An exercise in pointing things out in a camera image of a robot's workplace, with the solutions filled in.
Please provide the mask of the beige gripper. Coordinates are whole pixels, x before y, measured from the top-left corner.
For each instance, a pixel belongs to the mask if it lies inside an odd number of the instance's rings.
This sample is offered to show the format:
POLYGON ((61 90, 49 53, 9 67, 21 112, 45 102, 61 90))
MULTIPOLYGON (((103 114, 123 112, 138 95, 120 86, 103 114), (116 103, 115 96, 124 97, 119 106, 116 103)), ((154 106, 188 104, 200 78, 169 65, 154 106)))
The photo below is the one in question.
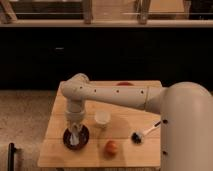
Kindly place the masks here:
POLYGON ((81 122, 84 120, 85 111, 82 110, 80 112, 70 112, 68 110, 65 111, 65 117, 67 120, 67 127, 69 128, 70 133, 78 133, 82 129, 81 122))

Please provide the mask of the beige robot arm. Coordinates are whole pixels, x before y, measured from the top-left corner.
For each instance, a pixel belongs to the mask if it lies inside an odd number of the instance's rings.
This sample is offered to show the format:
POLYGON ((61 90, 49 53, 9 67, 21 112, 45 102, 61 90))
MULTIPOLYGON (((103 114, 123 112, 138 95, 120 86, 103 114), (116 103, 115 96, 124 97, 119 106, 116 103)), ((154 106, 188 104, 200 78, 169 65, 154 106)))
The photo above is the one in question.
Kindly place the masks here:
POLYGON ((169 87, 104 86, 78 73, 61 83, 66 115, 79 123, 87 100, 161 116, 161 171, 213 171, 213 95, 194 82, 169 87))

